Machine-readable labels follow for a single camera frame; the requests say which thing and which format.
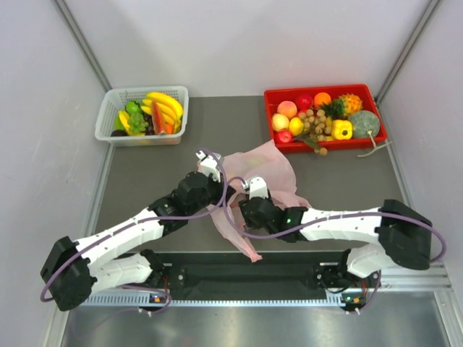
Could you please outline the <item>longan bunch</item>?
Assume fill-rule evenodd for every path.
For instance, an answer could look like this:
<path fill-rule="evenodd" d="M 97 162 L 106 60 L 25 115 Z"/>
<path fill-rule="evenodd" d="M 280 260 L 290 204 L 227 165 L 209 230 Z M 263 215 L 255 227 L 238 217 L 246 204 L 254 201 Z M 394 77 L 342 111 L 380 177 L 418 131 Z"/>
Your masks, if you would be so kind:
<path fill-rule="evenodd" d="M 327 155 L 328 149 L 321 143 L 332 141 L 333 137 L 331 136 L 331 127 L 327 125 L 325 111 L 308 109 L 300 111 L 297 116 L 302 121 L 303 129 L 302 133 L 295 137 L 295 140 L 305 143 L 319 155 Z"/>

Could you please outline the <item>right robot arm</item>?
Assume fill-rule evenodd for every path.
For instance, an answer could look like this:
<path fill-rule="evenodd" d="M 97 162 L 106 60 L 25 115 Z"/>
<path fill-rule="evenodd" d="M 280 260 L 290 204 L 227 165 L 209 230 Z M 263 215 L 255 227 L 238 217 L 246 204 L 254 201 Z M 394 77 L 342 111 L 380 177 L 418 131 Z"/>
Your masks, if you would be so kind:
<path fill-rule="evenodd" d="M 276 206 L 271 199 L 253 197 L 239 203 L 248 229 L 263 229 L 286 242 L 358 241 L 360 248 L 344 252 L 338 278 L 354 286 L 374 272 L 398 265 L 411 270 L 430 267 L 432 223 L 398 200 L 361 211 L 325 211 Z"/>

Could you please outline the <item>pink plastic bag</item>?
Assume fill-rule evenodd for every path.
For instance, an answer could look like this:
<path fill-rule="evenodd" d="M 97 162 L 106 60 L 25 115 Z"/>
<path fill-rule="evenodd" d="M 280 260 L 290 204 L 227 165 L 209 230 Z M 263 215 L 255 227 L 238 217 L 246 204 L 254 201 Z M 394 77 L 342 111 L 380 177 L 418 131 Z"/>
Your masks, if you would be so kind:
<path fill-rule="evenodd" d="M 297 195 L 295 172 L 288 159 L 276 148 L 273 140 L 245 153 L 225 156 L 223 167 L 227 179 L 235 176 L 245 180 L 255 176 L 263 178 L 270 190 L 273 203 L 281 209 L 310 206 L 305 198 Z M 262 260 L 251 241 L 230 225 L 223 208 L 212 212 L 211 218 L 218 232 L 251 262 Z"/>

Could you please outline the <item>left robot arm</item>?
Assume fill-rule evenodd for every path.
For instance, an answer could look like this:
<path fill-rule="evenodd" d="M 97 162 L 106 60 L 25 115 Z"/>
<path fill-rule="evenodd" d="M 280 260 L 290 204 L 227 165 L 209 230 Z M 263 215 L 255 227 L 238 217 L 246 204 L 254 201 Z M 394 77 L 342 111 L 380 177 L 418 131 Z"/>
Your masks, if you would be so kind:
<path fill-rule="evenodd" d="M 45 291 L 62 312 L 81 305 L 99 291 L 124 285 L 156 287 L 163 283 L 165 267 L 149 249 L 128 252 L 146 242 L 161 239 L 200 218 L 207 206 L 219 206 L 235 189 L 193 171 L 176 189 L 137 215 L 98 234 L 56 241 L 41 270 Z"/>

